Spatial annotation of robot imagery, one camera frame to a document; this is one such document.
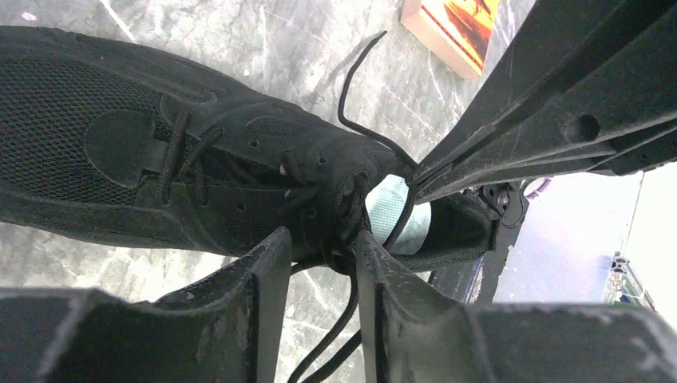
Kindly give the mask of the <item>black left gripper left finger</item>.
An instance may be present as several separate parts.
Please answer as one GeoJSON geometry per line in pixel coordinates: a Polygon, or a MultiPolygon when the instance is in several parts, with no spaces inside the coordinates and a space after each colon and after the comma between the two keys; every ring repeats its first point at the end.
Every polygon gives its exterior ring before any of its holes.
{"type": "Polygon", "coordinates": [[[290,279],[286,228],[155,302],[4,288],[4,382],[272,382],[290,279]]]}

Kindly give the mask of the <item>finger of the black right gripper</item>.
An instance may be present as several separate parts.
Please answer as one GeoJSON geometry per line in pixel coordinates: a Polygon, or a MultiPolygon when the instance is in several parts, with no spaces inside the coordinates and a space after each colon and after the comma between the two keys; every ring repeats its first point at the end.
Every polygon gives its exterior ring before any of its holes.
{"type": "Polygon", "coordinates": [[[445,139],[418,203],[466,188],[676,159],[676,4],[538,1],[445,139]]]}

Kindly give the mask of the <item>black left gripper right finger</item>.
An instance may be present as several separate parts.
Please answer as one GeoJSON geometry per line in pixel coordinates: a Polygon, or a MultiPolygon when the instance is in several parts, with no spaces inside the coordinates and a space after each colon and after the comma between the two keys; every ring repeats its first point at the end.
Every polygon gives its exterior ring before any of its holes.
{"type": "Polygon", "coordinates": [[[368,382],[673,382],[676,336],[637,306],[471,304],[446,297],[367,231],[357,281],[368,382]]]}

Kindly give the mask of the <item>black shoelace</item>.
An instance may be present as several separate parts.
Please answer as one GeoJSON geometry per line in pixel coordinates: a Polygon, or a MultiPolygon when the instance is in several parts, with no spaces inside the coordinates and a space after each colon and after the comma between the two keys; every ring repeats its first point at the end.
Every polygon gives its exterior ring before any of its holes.
{"type": "MultiPolygon", "coordinates": [[[[356,121],[350,120],[345,115],[346,99],[350,90],[350,84],[360,65],[364,62],[370,51],[386,36],[387,32],[376,34],[359,54],[354,64],[349,68],[343,82],[342,91],[338,99],[337,117],[341,124],[364,137],[377,142],[381,147],[388,148],[395,154],[398,163],[403,166],[403,172],[407,176],[413,172],[418,163],[399,144],[380,133],[374,132],[356,121]]],[[[321,248],[317,259],[296,263],[291,268],[292,274],[308,270],[312,267],[325,265],[333,271],[345,275],[350,279],[350,296],[346,308],[338,317],[337,321],[315,346],[311,352],[302,359],[289,376],[289,382],[322,382],[325,381],[343,362],[361,345],[362,335],[358,331],[330,358],[324,365],[304,378],[303,375],[311,364],[327,350],[338,335],[346,328],[348,322],[354,317],[358,308],[358,282],[357,282],[357,250],[356,241],[362,231],[371,231],[371,223],[366,209],[366,197],[369,184],[365,172],[357,172],[350,178],[354,189],[347,191],[347,178],[335,187],[335,194],[331,196],[331,206],[335,209],[329,219],[326,230],[323,232],[321,248]]]]}

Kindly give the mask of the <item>black shoe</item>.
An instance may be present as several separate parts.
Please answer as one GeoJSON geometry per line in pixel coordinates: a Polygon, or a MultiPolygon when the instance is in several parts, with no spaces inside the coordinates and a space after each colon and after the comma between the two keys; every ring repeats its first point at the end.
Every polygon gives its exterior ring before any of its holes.
{"type": "Polygon", "coordinates": [[[1,220],[115,247],[241,256],[279,227],[347,274],[367,195],[413,168],[376,133],[163,50],[1,28],[1,220]]]}

